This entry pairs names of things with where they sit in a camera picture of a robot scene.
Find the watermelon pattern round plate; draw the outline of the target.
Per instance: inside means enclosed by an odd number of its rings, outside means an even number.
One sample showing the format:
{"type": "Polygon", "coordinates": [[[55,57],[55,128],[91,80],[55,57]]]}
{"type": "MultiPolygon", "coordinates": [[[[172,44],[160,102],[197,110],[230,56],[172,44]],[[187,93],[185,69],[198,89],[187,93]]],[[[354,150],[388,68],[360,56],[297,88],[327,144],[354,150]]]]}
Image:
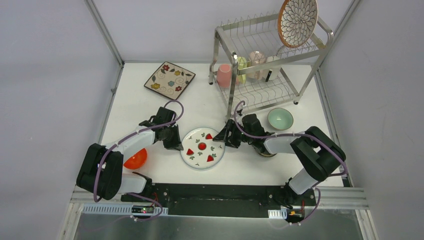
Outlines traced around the watermelon pattern round plate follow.
{"type": "Polygon", "coordinates": [[[198,127],[188,132],[181,140],[182,160],[196,170],[208,170],[218,164],[225,154],[226,146],[213,141],[218,134],[213,128],[198,127]]]}

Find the pale yellow mug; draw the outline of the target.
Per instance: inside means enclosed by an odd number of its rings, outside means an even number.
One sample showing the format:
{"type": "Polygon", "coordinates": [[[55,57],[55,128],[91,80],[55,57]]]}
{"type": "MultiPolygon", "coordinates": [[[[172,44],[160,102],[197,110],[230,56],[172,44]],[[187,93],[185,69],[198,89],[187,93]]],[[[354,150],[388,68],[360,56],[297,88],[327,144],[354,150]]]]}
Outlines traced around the pale yellow mug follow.
{"type": "MultiPolygon", "coordinates": [[[[237,58],[237,62],[238,62],[238,67],[237,67],[238,70],[243,70],[248,67],[248,61],[246,60],[245,57],[239,56],[237,58]]],[[[247,80],[246,74],[239,74],[236,77],[236,85],[239,85],[239,84],[244,85],[246,83],[246,80],[247,80]]]]}

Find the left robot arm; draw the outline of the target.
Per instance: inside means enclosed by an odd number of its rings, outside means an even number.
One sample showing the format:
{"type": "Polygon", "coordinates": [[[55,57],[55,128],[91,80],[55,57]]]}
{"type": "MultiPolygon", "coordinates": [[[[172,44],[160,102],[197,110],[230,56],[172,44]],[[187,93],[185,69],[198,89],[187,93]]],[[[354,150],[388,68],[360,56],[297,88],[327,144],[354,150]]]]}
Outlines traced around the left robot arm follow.
{"type": "Polygon", "coordinates": [[[125,173],[124,163],[156,142],[166,150],[182,151],[175,111],[160,107],[150,119],[142,121],[127,136],[107,145],[93,143],[87,149],[76,185],[93,194],[95,202],[111,200],[117,194],[133,193],[140,202],[152,198],[152,180],[139,173],[125,173]]]}

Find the brown rim petal pattern plate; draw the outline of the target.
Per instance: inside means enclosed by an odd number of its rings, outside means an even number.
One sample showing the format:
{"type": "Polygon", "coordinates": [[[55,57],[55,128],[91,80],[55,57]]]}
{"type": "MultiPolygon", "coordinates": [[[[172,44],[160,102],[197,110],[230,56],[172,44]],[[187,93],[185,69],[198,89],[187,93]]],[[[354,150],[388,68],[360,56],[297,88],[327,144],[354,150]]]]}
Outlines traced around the brown rim petal pattern plate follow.
{"type": "Polygon", "coordinates": [[[310,39],[317,22],[316,0],[285,0],[277,19],[278,36],[284,46],[298,48],[310,39]]]}

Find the white ribbed mug black handle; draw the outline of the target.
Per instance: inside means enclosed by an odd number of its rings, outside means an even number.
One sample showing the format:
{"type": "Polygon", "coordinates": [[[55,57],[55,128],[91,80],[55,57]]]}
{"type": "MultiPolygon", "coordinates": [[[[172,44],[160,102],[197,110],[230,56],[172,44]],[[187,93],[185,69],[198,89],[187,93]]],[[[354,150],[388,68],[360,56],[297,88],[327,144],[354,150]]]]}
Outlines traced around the white ribbed mug black handle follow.
{"type": "MultiPolygon", "coordinates": [[[[276,55],[269,56],[269,57],[267,57],[266,62],[269,63],[269,62],[273,62],[273,61],[276,61],[276,60],[279,60],[279,59],[280,58],[276,55]]],[[[280,65],[277,65],[273,68],[270,68],[268,70],[268,72],[266,72],[265,82],[269,82],[271,80],[276,79],[278,77],[279,73],[280,73],[280,69],[281,69],[280,65]]]]}

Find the pink cup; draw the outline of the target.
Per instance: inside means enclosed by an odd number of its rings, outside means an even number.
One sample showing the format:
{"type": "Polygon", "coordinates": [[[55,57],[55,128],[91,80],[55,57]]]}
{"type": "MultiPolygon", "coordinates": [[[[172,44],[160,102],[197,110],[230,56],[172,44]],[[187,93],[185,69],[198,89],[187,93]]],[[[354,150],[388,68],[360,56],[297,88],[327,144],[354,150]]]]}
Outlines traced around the pink cup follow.
{"type": "Polygon", "coordinates": [[[217,70],[216,81],[222,88],[229,88],[232,80],[232,66],[221,64],[217,70]]]}

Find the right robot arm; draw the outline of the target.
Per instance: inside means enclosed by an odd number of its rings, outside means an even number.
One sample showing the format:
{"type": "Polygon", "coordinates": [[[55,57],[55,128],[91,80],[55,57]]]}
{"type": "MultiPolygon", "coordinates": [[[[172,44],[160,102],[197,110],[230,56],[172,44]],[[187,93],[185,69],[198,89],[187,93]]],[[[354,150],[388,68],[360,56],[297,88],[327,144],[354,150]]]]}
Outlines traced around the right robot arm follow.
{"type": "Polygon", "coordinates": [[[268,132],[256,114],[245,115],[241,122],[229,119],[213,141],[236,149],[247,143],[267,157],[279,153],[295,155],[302,169],[283,188],[284,200],[290,205],[298,204],[308,189],[334,176],[337,168],[346,167],[346,154],[320,128],[311,126],[292,134],[268,132]]]}

